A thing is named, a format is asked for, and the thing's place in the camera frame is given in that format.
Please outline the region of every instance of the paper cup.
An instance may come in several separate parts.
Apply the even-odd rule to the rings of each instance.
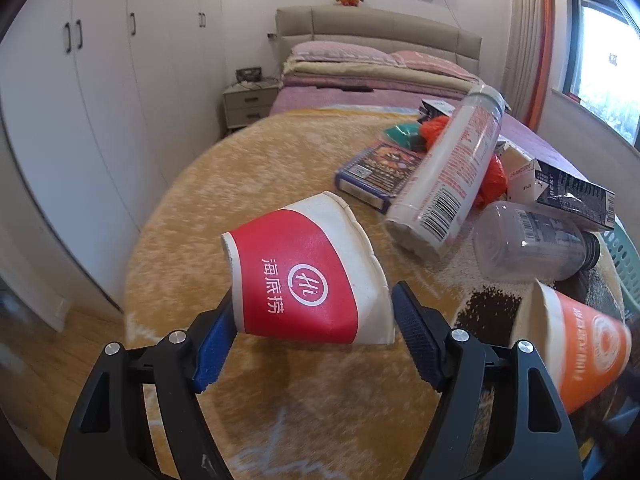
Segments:
[[[536,282],[523,298],[511,345],[531,341],[567,413],[597,396],[622,373],[631,332],[621,322]]]
[[[347,203],[324,192],[222,235],[239,332],[389,344],[388,285]]]

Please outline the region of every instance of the upholstered headboard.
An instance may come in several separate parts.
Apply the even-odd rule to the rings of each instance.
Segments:
[[[305,41],[341,41],[371,46],[387,54],[415,50],[448,59],[479,73],[482,38],[466,30],[408,14],[367,7],[283,7],[276,27],[280,62]]]

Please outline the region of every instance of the nightstand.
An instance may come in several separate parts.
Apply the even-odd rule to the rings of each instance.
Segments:
[[[222,94],[226,127],[229,130],[244,128],[267,117],[279,89],[279,81],[231,85]]]

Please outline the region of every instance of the orange paper cup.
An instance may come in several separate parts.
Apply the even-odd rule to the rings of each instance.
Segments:
[[[629,361],[631,332],[622,323],[536,282],[516,314],[511,345],[531,341],[574,412],[615,381]]]

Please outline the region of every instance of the curtain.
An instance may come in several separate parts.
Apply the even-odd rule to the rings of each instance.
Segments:
[[[542,32],[542,0],[513,0],[502,94],[511,107],[511,114],[524,124],[529,120],[538,80]]]
[[[527,126],[534,132],[540,125],[542,108],[545,105],[546,93],[549,86],[549,72],[551,70],[551,56],[554,46],[554,29],[556,26],[556,0],[542,0],[542,46],[540,47],[540,65],[538,79],[534,87]]]

